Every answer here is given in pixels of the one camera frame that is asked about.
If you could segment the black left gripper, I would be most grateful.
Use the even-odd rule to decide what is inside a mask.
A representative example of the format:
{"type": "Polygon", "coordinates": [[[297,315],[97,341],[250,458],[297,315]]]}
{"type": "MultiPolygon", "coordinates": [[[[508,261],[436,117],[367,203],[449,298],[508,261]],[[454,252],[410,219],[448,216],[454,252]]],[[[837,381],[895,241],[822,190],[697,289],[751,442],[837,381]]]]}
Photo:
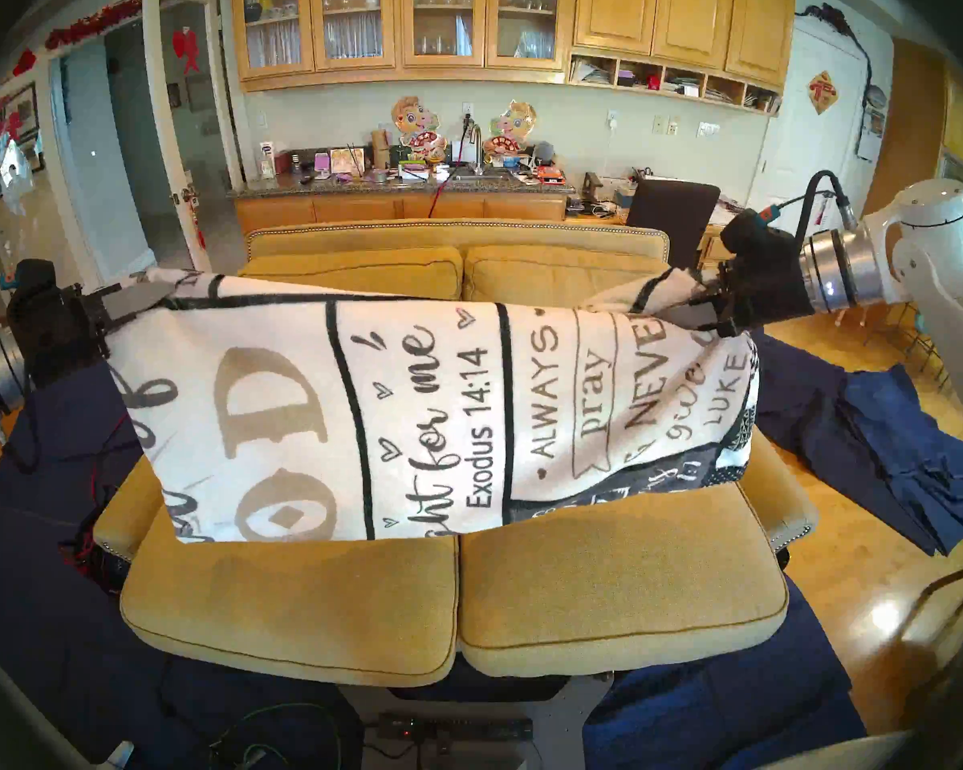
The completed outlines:
{"type": "Polygon", "coordinates": [[[36,388],[47,388],[87,369],[89,354],[109,358],[111,319],[132,319],[175,292],[175,284],[113,284],[88,295],[87,317],[82,284],[62,288],[52,262],[24,259],[15,273],[17,288],[7,319],[25,372],[36,388]]]}

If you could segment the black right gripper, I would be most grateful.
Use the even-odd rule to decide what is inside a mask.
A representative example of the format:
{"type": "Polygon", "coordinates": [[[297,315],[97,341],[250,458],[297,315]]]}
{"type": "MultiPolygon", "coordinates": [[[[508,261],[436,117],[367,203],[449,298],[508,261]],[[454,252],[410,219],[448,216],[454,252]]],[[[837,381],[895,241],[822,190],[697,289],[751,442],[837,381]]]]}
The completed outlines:
{"type": "Polygon", "coordinates": [[[758,211],[744,209],[722,229],[720,239],[732,257],[719,265],[718,283],[694,296],[693,330],[732,338],[811,314],[802,245],[794,235],[771,227],[758,211]]]}

